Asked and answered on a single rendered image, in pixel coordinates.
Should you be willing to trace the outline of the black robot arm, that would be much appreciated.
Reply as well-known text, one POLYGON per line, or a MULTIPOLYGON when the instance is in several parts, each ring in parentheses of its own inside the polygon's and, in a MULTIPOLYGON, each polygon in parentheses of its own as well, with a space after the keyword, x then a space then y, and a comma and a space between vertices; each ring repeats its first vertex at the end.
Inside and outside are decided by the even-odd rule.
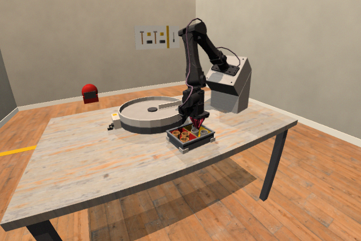
POLYGON ((179 108, 181 105, 178 106, 178 112, 181 117, 187 119, 191 113, 195 115, 202 114, 203 103, 200 104, 200 102, 204 102, 204 90, 201 90, 201 88, 206 87, 207 83, 204 71, 202 71, 202 67, 200 65, 197 44, 199 44, 207 53, 210 62, 213 65, 211 67, 212 70, 235 76, 240 68, 235 65, 230 65, 226 62, 227 56, 225 56, 221 51, 219 51, 207 36, 207 28, 203 21, 188 26, 188 29, 179 30, 178 36, 182 37, 186 52, 186 78, 189 73, 189 65, 191 68, 187 83, 188 85, 193 86, 193 92, 189 100, 182 107, 183 113, 179 108))

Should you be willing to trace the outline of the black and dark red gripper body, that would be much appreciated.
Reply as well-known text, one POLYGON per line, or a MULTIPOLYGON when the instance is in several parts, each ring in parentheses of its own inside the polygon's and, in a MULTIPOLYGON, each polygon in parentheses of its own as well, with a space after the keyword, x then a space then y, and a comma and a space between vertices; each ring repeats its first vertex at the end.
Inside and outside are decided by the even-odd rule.
POLYGON ((200 114, 200 115, 195 115, 195 114, 191 113, 191 114, 189 115, 189 117, 194 118, 195 120, 202 119, 202 118, 204 118, 204 117, 205 117, 205 118, 208 118, 208 117, 209 117, 210 112, 204 111, 204 102, 200 102, 200 104, 202 104, 202 103, 203 103, 203 111, 202 111, 202 114, 200 114))

